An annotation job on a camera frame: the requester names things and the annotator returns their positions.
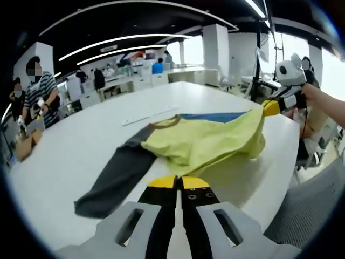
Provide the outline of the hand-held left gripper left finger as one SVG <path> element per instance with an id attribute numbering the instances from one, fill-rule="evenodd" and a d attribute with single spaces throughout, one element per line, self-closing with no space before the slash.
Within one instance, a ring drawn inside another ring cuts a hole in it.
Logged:
<path id="1" fill-rule="evenodd" d="M 174 175 L 150 182 L 138 201 L 116 209 L 91 238 L 60 249 L 58 258 L 166 258 L 175 226 L 176 182 Z"/>

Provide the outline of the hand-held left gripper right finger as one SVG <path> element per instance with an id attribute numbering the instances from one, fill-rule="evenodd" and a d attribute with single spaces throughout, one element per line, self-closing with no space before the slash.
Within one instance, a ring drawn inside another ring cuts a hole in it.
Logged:
<path id="1" fill-rule="evenodd" d="M 260 224 L 229 202 L 220 202 L 207 182 L 180 179 L 183 226 L 192 258 L 296 258 L 300 249 L 265 237 Z"/>

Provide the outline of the person's right hand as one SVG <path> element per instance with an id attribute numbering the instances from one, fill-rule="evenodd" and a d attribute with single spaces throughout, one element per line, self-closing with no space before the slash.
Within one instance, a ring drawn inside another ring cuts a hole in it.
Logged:
<path id="1" fill-rule="evenodd" d="M 305 96 L 307 106 L 313 106 L 314 90 L 316 90 L 316 88 L 309 83 L 304 83 L 301 87 L 301 93 Z"/>

